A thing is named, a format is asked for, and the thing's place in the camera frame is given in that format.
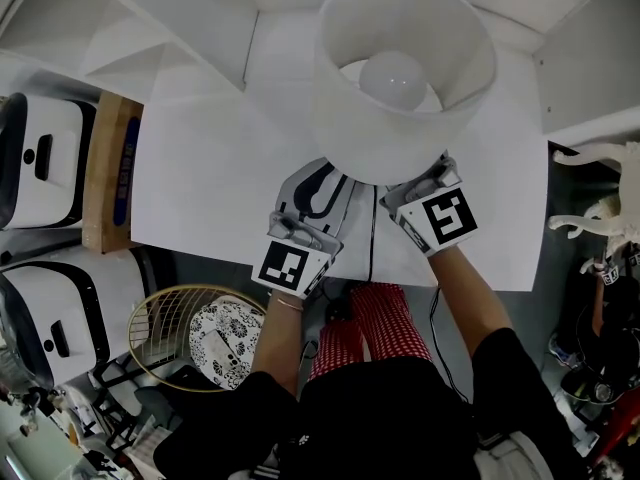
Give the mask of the person's left forearm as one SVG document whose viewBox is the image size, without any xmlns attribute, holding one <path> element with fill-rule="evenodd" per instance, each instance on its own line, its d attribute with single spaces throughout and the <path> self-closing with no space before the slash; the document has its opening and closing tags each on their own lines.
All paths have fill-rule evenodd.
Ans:
<svg viewBox="0 0 640 480">
<path fill-rule="evenodd" d="M 298 388 L 303 311 L 298 297 L 272 291 L 251 368 L 269 374 L 292 395 Z"/>
</svg>

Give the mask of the white desk with hutch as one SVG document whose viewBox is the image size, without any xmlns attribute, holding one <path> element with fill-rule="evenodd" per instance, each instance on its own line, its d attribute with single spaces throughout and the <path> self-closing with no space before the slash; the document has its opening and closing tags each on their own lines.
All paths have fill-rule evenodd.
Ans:
<svg viewBox="0 0 640 480">
<path fill-rule="evenodd" d="M 498 76 L 450 146 L 478 231 L 467 258 L 498 291 L 533 287 L 546 222 L 548 150 L 532 58 L 539 33 L 482 13 Z M 132 192 L 136 242 L 251 264 L 286 177 L 318 156 L 310 126 L 317 14 L 263 12 L 243 92 L 149 103 Z"/>
</svg>

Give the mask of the white ornate vanity table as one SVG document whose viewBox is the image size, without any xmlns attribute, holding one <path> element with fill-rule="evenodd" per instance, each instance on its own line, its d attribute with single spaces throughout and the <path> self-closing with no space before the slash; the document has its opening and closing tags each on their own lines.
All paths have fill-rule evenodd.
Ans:
<svg viewBox="0 0 640 480">
<path fill-rule="evenodd" d="M 618 173 L 616 193 L 592 204 L 583 215 L 553 215 L 547 220 L 551 230 L 570 227 L 569 239 L 582 232 L 607 238 L 606 257 L 611 257 L 628 243 L 640 245 L 640 142 L 590 143 L 575 154 L 553 153 L 555 163 L 582 166 L 592 163 L 612 164 Z"/>
</svg>

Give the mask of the person's right forearm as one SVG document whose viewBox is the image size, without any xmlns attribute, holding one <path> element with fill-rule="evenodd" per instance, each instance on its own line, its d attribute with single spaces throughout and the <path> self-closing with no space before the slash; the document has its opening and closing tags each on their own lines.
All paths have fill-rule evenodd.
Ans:
<svg viewBox="0 0 640 480">
<path fill-rule="evenodd" d="M 470 357 L 489 335 L 512 328 L 507 311 L 458 247 L 428 258 Z"/>
</svg>

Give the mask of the white phone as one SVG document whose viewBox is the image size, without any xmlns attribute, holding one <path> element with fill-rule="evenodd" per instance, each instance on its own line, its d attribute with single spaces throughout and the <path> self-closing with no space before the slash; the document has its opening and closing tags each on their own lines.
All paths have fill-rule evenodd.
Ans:
<svg viewBox="0 0 640 480">
<path fill-rule="evenodd" d="M 240 361 L 217 330 L 207 333 L 202 345 L 206 362 L 218 374 L 240 365 Z"/>
</svg>

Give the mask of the floral seat cushion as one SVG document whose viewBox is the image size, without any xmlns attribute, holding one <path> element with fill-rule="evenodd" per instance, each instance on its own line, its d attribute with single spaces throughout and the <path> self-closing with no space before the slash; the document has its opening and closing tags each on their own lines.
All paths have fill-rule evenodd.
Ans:
<svg viewBox="0 0 640 480">
<path fill-rule="evenodd" d="M 204 305 L 191 319 L 189 346 L 191 359 L 199 371 L 224 390 L 236 389 L 250 374 L 264 312 L 231 295 Z M 217 330 L 229 345 L 240 365 L 222 374 L 206 362 L 203 337 Z"/>
</svg>

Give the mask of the red checked trousers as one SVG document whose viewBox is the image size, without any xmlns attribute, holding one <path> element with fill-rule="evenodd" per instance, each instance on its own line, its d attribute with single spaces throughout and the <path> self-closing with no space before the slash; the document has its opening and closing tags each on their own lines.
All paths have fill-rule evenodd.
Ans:
<svg viewBox="0 0 640 480">
<path fill-rule="evenodd" d="M 404 290 L 397 284 L 369 283 L 352 289 L 340 312 L 322 328 L 312 380 L 338 368 L 397 358 L 429 361 L 431 354 L 416 329 Z"/>
</svg>

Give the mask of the brown cardboard box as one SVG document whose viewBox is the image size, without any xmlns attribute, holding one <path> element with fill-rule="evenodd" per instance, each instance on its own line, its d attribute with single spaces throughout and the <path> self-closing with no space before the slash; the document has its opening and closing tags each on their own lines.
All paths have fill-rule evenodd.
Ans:
<svg viewBox="0 0 640 480">
<path fill-rule="evenodd" d="M 82 244 L 106 254 L 135 246 L 131 240 L 131 198 L 144 106 L 101 93 L 85 173 Z"/>
</svg>

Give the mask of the white and black robot machine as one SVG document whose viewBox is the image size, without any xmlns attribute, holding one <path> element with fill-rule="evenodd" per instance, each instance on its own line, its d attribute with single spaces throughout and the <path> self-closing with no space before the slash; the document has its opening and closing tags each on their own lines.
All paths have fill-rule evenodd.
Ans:
<svg viewBox="0 0 640 480">
<path fill-rule="evenodd" d="M 27 376 L 51 390 L 125 354 L 130 315 L 155 286 L 140 248 L 60 249 L 0 269 L 0 330 Z"/>
<path fill-rule="evenodd" d="M 77 227 L 94 105 L 14 93 L 0 104 L 0 230 Z"/>
</svg>

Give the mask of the person's black shirt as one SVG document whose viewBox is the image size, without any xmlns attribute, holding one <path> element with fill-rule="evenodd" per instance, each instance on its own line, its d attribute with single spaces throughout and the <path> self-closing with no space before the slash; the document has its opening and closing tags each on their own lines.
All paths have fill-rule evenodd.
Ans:
<svg viewBox="0 0 640 480">
<path fill-rule="evenodd" d="M 463 404 L 421 358 L 354 363 L 294 396 L 265 372 L 200 401 L 155 450 L 166 480 L 228 480 L 276 453 L 281 480 L 480 480 L 480 438 L 520 432 L 554 480 L 586 480 L 565 418 L 516 334 L 488 336 Z"/>
</svg>

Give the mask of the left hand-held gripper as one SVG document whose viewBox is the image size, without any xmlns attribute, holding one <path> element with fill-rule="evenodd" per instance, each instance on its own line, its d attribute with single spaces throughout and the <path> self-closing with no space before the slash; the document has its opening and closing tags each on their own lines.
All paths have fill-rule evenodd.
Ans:
<svg viewBox="0 0 640 480">
<path fill-rule="evenodd" d="M 253 265 L 251 279 L 270 289 L 307 298 L 344 248 L 338 240 L 346 219 L 355 181 L 325 158 L 316 159 L 283 182 L 277 210 L 261 243 L 262 256 Z M 294 216 L 316 218 L 312 226 Z"/>
</svg>

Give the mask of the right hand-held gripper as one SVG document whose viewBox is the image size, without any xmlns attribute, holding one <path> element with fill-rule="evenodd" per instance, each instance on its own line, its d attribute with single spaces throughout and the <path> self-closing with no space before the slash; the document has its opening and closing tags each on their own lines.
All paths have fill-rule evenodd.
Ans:
<svg viewBox="0 0 640 480">
<path fill-rule="evenodd" d="M 392 187 L 380 204 L 425 256 L 457 245 L 478 225 L 455 160 L 442 155 L 421 176 Z"/>
</svg>

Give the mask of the white table lamp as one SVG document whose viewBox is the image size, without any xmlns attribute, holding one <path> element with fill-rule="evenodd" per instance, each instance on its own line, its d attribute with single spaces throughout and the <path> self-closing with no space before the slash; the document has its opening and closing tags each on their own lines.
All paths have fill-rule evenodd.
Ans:
<svg viewBox="0 0 640 480">
<path fill-rule="evenodd" d="M 496 76 L 489 31 L 465 0 L 325 0 L 314 48 L 315 140 L 348 177 L 404 183 L 457 139 Z"/>
</svg>

